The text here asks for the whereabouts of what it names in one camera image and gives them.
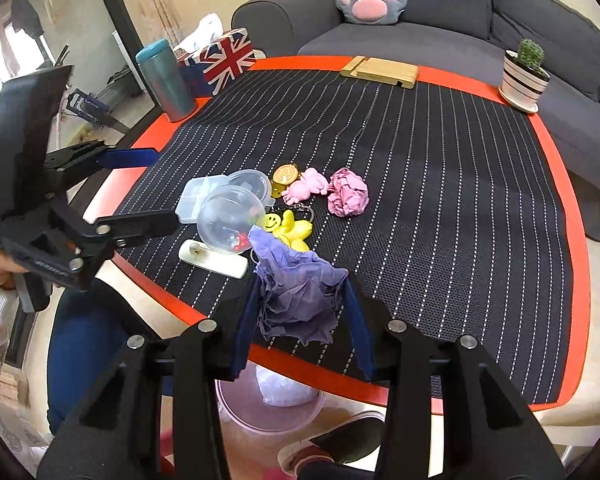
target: window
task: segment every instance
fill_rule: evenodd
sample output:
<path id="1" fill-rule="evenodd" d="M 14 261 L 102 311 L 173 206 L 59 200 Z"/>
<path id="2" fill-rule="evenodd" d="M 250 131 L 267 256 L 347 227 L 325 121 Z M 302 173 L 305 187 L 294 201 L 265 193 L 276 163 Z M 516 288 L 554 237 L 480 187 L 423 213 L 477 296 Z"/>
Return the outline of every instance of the window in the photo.
<path id="1" fill-rule="evenodd" d="M 15 32 L 11 23 L 5 27 L 4 31 L 7 41 L 9 41 L 9 45 L 11 46 L 11 50 L 13 51 L 13 55 L 20 66 L 17 75 L 27 75 L 36 70 L 45 60 L 36 41 L 27 36 L 24 30 Z M 41 37 L 41 40 L 42 46 L 46 50 L 46 54 L 51 60 L 54 60 L 44 36 Z M 0 44 L 0 89 L 2 88 L 2 82 L 8 81 L 9 79 L 11 79 L 11 75 L 4 62 L 2 45 Z"/>

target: gray sofa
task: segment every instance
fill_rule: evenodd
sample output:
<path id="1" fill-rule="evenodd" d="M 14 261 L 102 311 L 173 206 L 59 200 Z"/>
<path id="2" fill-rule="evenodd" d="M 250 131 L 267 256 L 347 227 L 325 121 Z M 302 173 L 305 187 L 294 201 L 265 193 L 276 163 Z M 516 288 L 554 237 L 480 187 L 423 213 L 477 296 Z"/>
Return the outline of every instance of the gray sofa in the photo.
<path id="1" fill-rule="evenodd" d="M 409 0 L 400 21 L 385 26 L 344 23 L 334 0 L 251 0 L 232 25 L 246 27 L 267 57 L 375 56 L 494 86 L 504 49 L 531 38 L 552 74 L 540 116 L 568 170 L 600 190 L 600 31 L 557 0 Z"/>

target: turtle keychain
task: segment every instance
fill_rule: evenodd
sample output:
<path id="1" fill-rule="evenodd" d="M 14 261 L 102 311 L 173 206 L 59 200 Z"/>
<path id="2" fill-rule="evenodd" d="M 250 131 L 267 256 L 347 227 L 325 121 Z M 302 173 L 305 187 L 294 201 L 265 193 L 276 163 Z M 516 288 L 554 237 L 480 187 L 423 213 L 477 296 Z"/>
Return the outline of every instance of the turtle keychain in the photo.
<path id="1" fill-rule="evenodd" d="M 298 175 L 298 167 L 295 164 L 283 164 L 277 168 L 271 178 L 271 196 L 280 198 L 289 184 L 298 179 Z"/>

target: thermos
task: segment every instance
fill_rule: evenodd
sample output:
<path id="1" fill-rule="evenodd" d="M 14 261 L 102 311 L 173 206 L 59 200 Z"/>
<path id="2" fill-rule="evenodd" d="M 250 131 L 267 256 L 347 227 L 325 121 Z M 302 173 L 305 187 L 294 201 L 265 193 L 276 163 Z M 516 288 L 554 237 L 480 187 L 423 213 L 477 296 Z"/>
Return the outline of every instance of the thermos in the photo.
<path id="1" fill-rule="evenodd" d="M 140 72 L 158 104 L 171 122 L 179 121 L 196 108 L 180 75 L 178 61 L 167 40 L 158 40 L 136 54 Z"/>

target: pink crumpled paper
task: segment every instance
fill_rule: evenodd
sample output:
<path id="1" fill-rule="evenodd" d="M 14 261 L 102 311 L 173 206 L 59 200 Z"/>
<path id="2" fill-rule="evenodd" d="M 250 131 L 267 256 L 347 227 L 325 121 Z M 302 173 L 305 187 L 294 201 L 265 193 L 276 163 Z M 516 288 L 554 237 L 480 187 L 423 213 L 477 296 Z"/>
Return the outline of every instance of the pink crumpled paper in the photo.
<path id="1" fill-rule="evenodd" d="M 331 175 L 327 192 L 329 212 L 336 216 L 359 215 L 369 203 L 364 181 L 349 168 L 341 168 Z"/>

